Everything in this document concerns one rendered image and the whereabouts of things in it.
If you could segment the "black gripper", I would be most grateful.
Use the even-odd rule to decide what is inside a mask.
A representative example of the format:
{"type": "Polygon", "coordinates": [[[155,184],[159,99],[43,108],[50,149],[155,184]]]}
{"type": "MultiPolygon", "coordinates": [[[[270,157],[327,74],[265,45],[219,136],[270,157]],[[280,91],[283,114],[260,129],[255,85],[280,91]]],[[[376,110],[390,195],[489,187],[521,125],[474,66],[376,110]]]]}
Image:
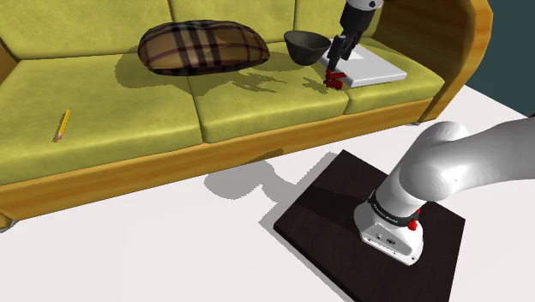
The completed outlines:
{"type": "Polygon", "coordinates": [[[328,70],[334,72],[341,59],[347,60],[350,57],[362,34],[368,29],[374,13],[374,1],[346,1],[340,17],[343,32],[334,37],[329,48],[328,70]]]}

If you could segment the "small red toy figure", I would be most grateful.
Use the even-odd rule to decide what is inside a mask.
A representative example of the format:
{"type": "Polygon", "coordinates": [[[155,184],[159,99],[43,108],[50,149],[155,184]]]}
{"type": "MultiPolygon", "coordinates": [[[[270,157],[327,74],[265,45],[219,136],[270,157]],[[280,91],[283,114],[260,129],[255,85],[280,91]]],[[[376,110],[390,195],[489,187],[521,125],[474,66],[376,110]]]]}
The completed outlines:
{"type": "Polygon", "coordinates": [[[342,78],[345,78],[344,72],[333,72],[331,69],[326,69],[325,80],[323,83],[327,88],[333,88],[335,90],[341,90],[343,87],[342,78]]]}

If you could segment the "white flat book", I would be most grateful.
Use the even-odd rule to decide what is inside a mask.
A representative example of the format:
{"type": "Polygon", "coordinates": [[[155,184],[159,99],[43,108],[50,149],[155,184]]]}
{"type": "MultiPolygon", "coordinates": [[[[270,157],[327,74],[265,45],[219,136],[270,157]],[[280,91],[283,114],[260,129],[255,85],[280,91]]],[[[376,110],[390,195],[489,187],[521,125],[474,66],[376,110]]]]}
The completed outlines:
{"type": "Polygon", "coordinates": [[[404,80],[407,73],[396,65],[379,57],[374,52],[358,44],[347,60],[340,59],[334,73],[345,73],[340,78],[349,88],[404,80]]]}

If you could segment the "dark grey bowl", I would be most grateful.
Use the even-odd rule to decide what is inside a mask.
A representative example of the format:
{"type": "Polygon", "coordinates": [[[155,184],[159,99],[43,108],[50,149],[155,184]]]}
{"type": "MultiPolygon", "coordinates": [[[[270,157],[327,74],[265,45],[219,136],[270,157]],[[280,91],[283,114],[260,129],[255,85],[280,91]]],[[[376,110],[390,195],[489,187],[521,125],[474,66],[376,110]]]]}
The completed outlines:
{"type": "Polygon", "coordinates": [[[308,31],[287,31],[284,39],[292,61],[302,66],[316,63],[331,45],[330,39],[308,31]]]}

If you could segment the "brown plaid pillow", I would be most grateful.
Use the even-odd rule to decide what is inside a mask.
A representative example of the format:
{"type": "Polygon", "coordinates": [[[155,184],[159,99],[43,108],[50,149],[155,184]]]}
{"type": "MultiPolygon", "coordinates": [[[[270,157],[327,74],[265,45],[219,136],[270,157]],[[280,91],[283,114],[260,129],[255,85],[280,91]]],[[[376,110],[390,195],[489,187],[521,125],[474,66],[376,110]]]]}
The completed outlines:
{"type": "Polygon", "coordinates": [[[147,30],[137,49],[141,63],[163,76],[202,76],[247,69],[270,58],[255,30],[235,21],[168,22],[147,30]]]}

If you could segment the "dark robot stand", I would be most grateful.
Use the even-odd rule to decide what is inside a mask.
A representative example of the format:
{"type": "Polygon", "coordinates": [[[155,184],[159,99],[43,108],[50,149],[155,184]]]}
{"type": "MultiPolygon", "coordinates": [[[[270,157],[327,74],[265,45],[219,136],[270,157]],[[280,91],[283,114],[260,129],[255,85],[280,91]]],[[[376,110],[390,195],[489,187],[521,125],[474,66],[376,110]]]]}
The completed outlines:
{"type": "Polygon", "coordinates": [[[274,223],[274,230],[354,302],[448,302],[465,220],[435,202],[422,207],[421,257],[407,266],[365,244],[355,208],[386,173],[341,151],[274,223]]]}

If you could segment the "yellow pencil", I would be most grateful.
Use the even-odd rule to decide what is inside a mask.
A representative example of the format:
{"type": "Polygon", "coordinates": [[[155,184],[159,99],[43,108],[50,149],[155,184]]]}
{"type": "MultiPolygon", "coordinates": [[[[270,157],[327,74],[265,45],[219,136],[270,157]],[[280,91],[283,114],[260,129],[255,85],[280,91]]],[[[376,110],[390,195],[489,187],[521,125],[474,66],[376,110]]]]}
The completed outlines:
{"type": "Polygon", "coordinates": [[[63,138],[63,133],[64,133],[64,131],[66,129],[66,126],[67,126],[67,123],[69,121],[69,117],[70,117],[71,112],[72,112],[72,108],[69,107],[67,109],[67,111],[65,112],[65,114],[64,114],[62,123],[60,124],[60,127],[59,127],[57,135],[56,135],[56,140],[57,141],[60,141],[63,138]]]}

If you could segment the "yellow-green sofa with wooden frame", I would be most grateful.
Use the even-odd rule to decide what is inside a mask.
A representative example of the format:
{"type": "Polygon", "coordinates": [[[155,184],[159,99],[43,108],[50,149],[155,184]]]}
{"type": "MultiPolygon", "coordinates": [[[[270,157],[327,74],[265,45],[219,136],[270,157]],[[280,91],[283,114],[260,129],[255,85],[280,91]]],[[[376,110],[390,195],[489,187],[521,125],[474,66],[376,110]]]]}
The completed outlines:
{"type": "Polygon", "coordinates": [[[327,88],[295,64],[284,34],[334,36],[345,0],[0,0],[0,233],[16,222],[385,130],[420,116],[445,84],[374,39],[404,80],[327,88]],[[230,20],[270,58],[239,71],[165,76],[137,55],[169,21],[230,20]],[[56,135],[71,107],[63,138],[56,135]]]}

